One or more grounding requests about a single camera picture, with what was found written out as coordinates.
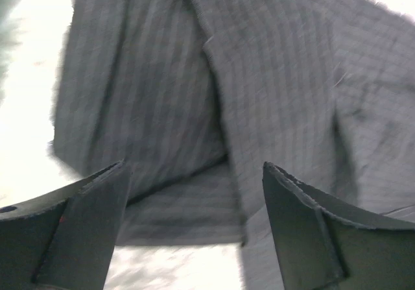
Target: striped fabric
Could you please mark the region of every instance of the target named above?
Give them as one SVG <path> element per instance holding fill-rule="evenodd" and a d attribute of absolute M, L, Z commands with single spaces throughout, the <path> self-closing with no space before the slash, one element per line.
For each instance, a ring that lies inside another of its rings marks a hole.
<path fill-rule="evenodd" d="M 261 186 L 273 162 L 374 212 L 415 202 L 415 26 L 367 0 L 76 0 L 56 155 L 121 158 L 121 245 L 243 243 L 283 290 Z"/>

